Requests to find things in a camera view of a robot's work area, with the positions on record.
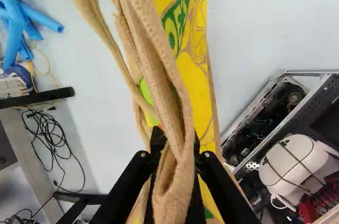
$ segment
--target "gray surface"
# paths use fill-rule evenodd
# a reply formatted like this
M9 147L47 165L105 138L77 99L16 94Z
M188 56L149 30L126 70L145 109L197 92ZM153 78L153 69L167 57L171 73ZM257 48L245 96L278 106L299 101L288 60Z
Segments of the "gray surface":
M31 209L35 213L40 208L40 204L21 167L14 164L0 171L0 221L24 208ZM27 213L24 211L20 216L27 217ZM40 224L49 223L42 211L34 219Z
M13 148L0 122L0 171L16 163Z

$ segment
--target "perforated metal frame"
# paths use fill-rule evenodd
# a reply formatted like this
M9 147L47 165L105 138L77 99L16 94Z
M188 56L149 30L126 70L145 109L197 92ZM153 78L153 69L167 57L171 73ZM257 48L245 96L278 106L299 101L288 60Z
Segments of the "perforated metal frame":
M302 71L286 70L283 76L320 76L321 80L289 115L235 168L237 179L245 174L246 164L258 154L266 151L274 142L288 133L303 133L314 139L326 142L326 139L310 128L333 103L339 99L339 71Z
M309 93L309 89L290 76L280 75L268 81L260 93L255 97L245 111L230 126L230 128L221 136L221 147L226 146L226 142L232 136L237 135L246 124L250 123L273 99L273 95L281 89L284 83L292 83L300 86L305 93Z

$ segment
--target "white plastic object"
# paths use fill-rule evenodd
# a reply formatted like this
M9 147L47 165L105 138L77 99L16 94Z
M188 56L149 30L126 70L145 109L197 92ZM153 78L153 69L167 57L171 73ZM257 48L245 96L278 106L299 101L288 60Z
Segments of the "white plastic object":
M274 205L274 203L273 203L273 200L274 199L279 199L279 201L281 202L281 203L283 203L285 206L284 207L277 207L276 205ZM294 206L292 206L289 202L287 202L286 200L284 200L282 197L280 197L278 194L275 194L275 193L273 193L272 195L271 195L271 205L273 205L273 207L275 207L275 208L277 208L277 209L279 209L279 210L282 210L282 209L285 209L285 208L289 208L289 209L291 209L293 212L296 212L297 211L297 209L294 207Z
M265 157L260 161L259 176L270 191L286 196L311 175L310 171L314 173L325 165L328 153L322 145L305 135L291 135L280 143L287 150L280 144L274 145L266 153L269 164Z

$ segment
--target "electronics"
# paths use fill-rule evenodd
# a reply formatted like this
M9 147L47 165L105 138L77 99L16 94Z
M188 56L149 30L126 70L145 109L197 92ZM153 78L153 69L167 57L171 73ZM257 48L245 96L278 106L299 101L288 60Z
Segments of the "electronics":
M283 83L271 93L271 101L236 135L223 145L222 154L226 162L239 163L296 107L306 96L302 87L290 82Z

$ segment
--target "gray panel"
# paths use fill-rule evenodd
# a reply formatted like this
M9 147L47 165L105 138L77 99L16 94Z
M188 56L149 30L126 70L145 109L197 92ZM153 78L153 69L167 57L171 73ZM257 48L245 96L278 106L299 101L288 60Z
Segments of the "gray panel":
M0 171L16 162L17 159L13 148L0 122Z

